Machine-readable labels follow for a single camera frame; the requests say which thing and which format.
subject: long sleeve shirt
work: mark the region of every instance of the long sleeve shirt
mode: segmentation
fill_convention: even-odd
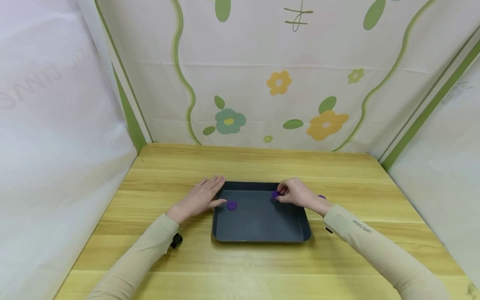
[[[385,277],[403,300],[450,299],[444,285],[424,265],[345,208],[332,207],[324,223]],[[165,214],[158,217],[87,300],[129,300],[152,265],[167,253],[178,227]]]

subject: wood grain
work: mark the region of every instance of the wood grain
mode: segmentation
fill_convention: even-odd
[[[298,176],[403,247],[452,299],[469,281],[378,162],[367,154],[149,144],[132,165],[73,266],[58,300],[84,299],[145,229],[203,177],[278,182]],[[388,282],[307,212],[301,245],[220,244],[206,212],[180,227],[184,242],[152,267],[135,299],[399,299]]]

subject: green stripe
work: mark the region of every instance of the green stripe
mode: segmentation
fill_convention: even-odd
[[[190,137],[197,145],[201,145],[202,143],[195,136],[195,133],[193,132],[193,127],[192,127],[192,110],[196,103],[195,92],[192,86],[185,79],[185,76],[183,76],[183,73],[180,68],[180,62],[179,62],[179,44],[180,44],[180,37],[183,32],[183,13],[181,11],[180,3],[178,2],[178,0],[171,0],[171,1],[173,4],[173,7],[175,8],[175,13],[177,14],[177,30],[175,31],[175,35],[173,36],[173,42],[172,42],[173,66],[179,80],[182,82],[183,86],[188,90],[190,94],[190,106],[188,107],[187,115],[185,116],[185,119],[187,121],[188,133],[190,134]]]
[[[133,90],[133,88],[132,88],[132,84],[130,83],[130,79],[128,78],[127,72],[125,71],[125,67],[123,66],[123,63],[122,63],[122,61],[121,61],[121,59],[120,59],[120,54],[119,54],[119,52],[118,52],[118,50],[117,50],[117,47],[115,46],[115,43],[113,42],[112,34],[110,33],[110,30],[108,29],[107,22],[105,21],[105,18],[104,18],[103,14],[102,14],[102,11],[101,11],[101,9],[100,9],[100,5],[98,5],[98,0],[95,0],[95,6],[96,6],[96,10],[98,11],[98,15],[100,16],[100,19],[102,20],[102,23],[103,23],[103,26],[104,26],[104,28],[105,28],[105,31],[106,31],[106,33],[107,33],[107,35],[108,35],[108,39],[110,40],[110,43],[112,44],[112,48],[113,48],[113,50],[115,51],[115,55],[117,56],[117,59],[118,59],[119,64],[120,64],[120,67],[121,67],[121,69],[122,69],[122,71],[123,71],[123,75],[125,76],[125,79],[127,80],[127,83],[128,83],[129,88],[130,88],[130,91],[132,92],[133,99],[135,100],[135,103],[136,103],[136,105],[137,105],[138,111],[140,112],[140,116],[142,117],[142,120],[143,120],[143,122],[144,122],[144,124],[145,124],[145,128],[147,129],[148,135],[150,136],[150,140],[153,141],[152,135],[150,134],[150,130],[148,129],[147,123],[145,122],[144,114],[142,113],[142,110],[140,109],[140,105],[138,105],[137,96],[135,96],[135,92],[134,92],[134,90]]]
[[[425,3],[420,10],[413,16],[413,18],[410,20],[410,22],[407,25],[407,28],[405,29],[405,33],[403,34],[403,40],[402,40],[402,47],[400,48],[400,53],[398,54],[398,57],[396,58],[395,63],[393,64],[392,68],[388,72],[388,74],[385,76],[385,78],[376,86],[374,87],[363,99],[361,103],[361,116],[360,120],[358,121],[357,125],[353,129],[352,133],[348,136],[348,138],[336,149],[333,151],[338,151],[341,150],[346,144],[348,144],[351,139],[355,137],[357,134],[357,131],[360,129],[361,125],[363,124],[363,121],[365,120],[365,117],[367,115],[367,103],[370,97],[375,94],[376,91],[378,91],[392,76],[392,74],[396,71],[396,68],[400,64],[400,62],[403,59],[403,56],[405,54],[405,51],[407,50],[408,46],[408,37],[410,36],[410,32],[413,28],[413,25],[417,22],[418,18],[422,15],[424,11],[427,10],[427,8],[432,5],[436,0],[429,0],[427,3]]]
[[[465,46],[470,42],[470,40],[472,39],[472,37],[477,33],[478,29],[474,31],[474,33],[467,39],[467,41],[462,45],[462,47],[460,48],[460,50],[457,51],[457,53],[454,55],[454,57],[450,60],[450,62],[448,63],[448,65],[444,68],[444,70],[442,71],[442,73],[440,74],[440,76],[438,76],[437,80],[435,80],[435,82],[433,83],[433,85],[430,87],[430,89],[428,90],[427,94],[425,95],[425,97],[423,97],[423,99],[420,101],[420,103],[417,105],[417,107],[415,108],[415,110],[413,110],[413,112],[410,114],[410,116],[408,117],[407,121],[405,122],[405,124],[403,124],[402,128],[400,128],[400,130],[397,132],[397,134],[395,135],[395,137],[392,139],[392,141],[390,142],[390,144],[388,144],[387,148],[385,149],[385,151],[382,153],[382,155],[380,155],[380,157],[378,158],[378,161],[381,161],[382,160],[382,157],[384,157],[384,155],[387,153],[388,149],[390,149],[390,147],[392,146],[392,144],[396,141],[397,137],[403,132],[403,130],[405,129],[405,127],[407,126],[407,124],[410,122],[410,120],[413,118],[413,116],[415,116],[415,114],[417,113],[417,111],[420,109],[420,107],[423,105],[423,103],[425,102],[425,100],[430,96],[430,94],[432,93],[432,91],[435,89],[435,87],[437,86],[437,84],[441,81],[441,79],[443,78],[443,76],[445,75],[445,73],[447,72],[447,70],[452,66],[452,64],[454,63],[454,61],[457,59],[457,57],[460,55],[460,53],[463,51],[463,49],[465,48]]]
[[[460,77],[465,73],[468,67],[472,64],[472,62],[477,58],[478,54],[480,53],[480,40],[475,44],[475,46],[470,50],[467,54],[465,59],[460,63],[460,65],[455,69],[453,74],[448,78],[442,88],[438,91],[438,93],[433,97],[430,103],[425,107],[425,109],[420,113],[418,118],[413,122],[412,126],[407,130],[404,136],[400,139],[398,144],[393,148],[392,152],[387,156],[385,161],[382,163],[384,169],[388,172],[390,168],[395,163],[396,159],[400,156],[403,149],[407,146],[407,144],[413,139],[413,137],[417,134],[420,127],[425,123],[428,117],[432,114],[433,110],[438,106],[438,104],[442,101],[442,99],[446,96],[446,94],[452,89],[455,83],[460,79]]]
[[[117,81],[117,86],[119,88],[119,94],[121,99],[121,104],[123,106],[123,111],[125,112],[125,120],[127,121],[127,129],[130,138],[132,139],[133,145],[135,149],[137,149],[137,154],[140,153],[140,150],[147,144],[142,129],[140,129],[140,125],[138,125],[137,118],[133,113],[132,108],[130,107],[130,102],[128,101],[127,95],[123,90],[123,87],[120,83],[119,77],[117,76],[117,72],[115,68],[113,68],[113,74],[115,75],[115,80]]]

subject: dark gray tray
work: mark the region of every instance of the dark gray tray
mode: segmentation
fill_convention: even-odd
[[[216,198],[227,199],[213,214],[219,242],[301,243],[311,236],[303,207],[272,198],[278,183],[227,181]]]

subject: black watch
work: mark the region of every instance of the black watch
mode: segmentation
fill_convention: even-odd
[[[170,244],[170,247],[172,247],[173,249],[175,249],[178,245],[180,245],[180,243],[183,241],[183,238],[181,237],[181,235],[177,232],[174,236],[173,236],[173,241],[172,243]]]

